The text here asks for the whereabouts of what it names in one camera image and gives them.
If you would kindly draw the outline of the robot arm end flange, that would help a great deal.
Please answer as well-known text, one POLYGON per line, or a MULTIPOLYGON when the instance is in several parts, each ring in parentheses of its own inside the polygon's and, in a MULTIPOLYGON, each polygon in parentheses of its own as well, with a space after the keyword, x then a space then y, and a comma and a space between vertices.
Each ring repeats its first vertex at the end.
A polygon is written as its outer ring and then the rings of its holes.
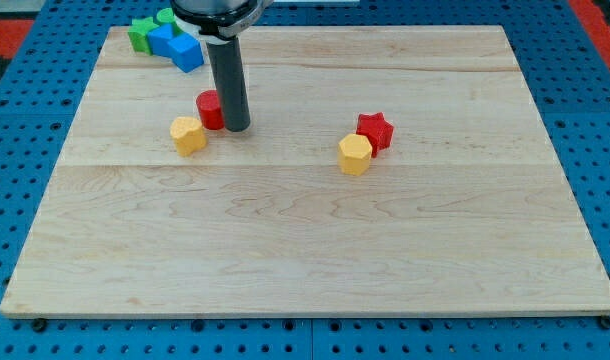
POLYGON ((170 0, 175 22, 194 36, 229 41, 254 25, 273 0, 170 0))

